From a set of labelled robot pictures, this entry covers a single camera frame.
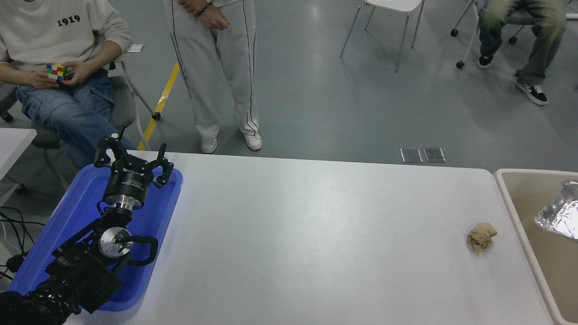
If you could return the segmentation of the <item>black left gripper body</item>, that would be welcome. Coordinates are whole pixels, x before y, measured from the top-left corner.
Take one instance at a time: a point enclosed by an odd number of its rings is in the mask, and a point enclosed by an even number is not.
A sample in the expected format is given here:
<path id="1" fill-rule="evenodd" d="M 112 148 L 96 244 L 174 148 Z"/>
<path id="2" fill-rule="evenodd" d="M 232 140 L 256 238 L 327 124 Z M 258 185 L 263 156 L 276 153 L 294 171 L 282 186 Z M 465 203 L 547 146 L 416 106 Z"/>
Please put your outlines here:
<path id="1" fill-rule="evenodd" d="M 145 171 L 139 166 L 133 170 L 122 164 L 113 164 L 110 167 L 110 179 L 103 200 L 112 205 L 114 202 L 120 202 L 121 197 L 130 197 L 139 205 L 143 205 L 153 178 L 151 170 Z"/>

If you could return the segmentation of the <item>person's left hand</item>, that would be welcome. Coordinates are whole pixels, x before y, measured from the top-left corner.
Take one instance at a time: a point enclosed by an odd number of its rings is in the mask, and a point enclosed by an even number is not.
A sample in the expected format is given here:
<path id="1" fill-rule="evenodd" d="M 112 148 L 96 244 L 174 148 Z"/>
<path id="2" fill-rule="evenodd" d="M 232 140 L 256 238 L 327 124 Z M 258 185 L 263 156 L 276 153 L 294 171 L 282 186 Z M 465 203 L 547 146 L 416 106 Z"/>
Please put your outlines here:
<path id="1" fill-rule="evenodd" d="M 89 61 L 67 61 L 62 63 L 62 65 L 72 72 L 72 78 L 66 77 L 66 79 L 61 81 L 64 86 L 79 86 L 95 72 L 92 62 Z"/>

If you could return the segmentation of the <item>person's right hand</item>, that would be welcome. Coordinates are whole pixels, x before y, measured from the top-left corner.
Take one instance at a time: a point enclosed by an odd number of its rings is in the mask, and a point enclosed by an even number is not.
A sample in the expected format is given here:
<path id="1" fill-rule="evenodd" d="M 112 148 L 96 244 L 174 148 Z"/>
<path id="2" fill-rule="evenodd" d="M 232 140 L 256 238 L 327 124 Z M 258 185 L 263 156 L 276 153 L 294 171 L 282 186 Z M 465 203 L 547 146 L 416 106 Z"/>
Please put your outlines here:
<path id="1" fill-rule="evenodd" d="M 41 90 L 56 89 L 60 86 L 56 79 L 50 78 L 46 72 L 41 70 L 27 72 L 27 76 L 24 78 L 23 84 Z"/>

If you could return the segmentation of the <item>person's hand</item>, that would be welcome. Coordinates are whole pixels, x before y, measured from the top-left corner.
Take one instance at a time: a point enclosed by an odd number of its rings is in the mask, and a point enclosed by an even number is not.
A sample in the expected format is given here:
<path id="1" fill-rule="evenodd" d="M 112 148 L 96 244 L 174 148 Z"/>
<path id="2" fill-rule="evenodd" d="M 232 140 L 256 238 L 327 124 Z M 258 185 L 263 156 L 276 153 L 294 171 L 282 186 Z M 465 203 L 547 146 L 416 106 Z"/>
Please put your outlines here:
<path id="1" fill-rule="evenodd" d="M 216 29 L 223 31 L 231 24 L 221 10 L 213 5 L 208 5 L 198 18 L 201 24 L 209 30 Z"/>

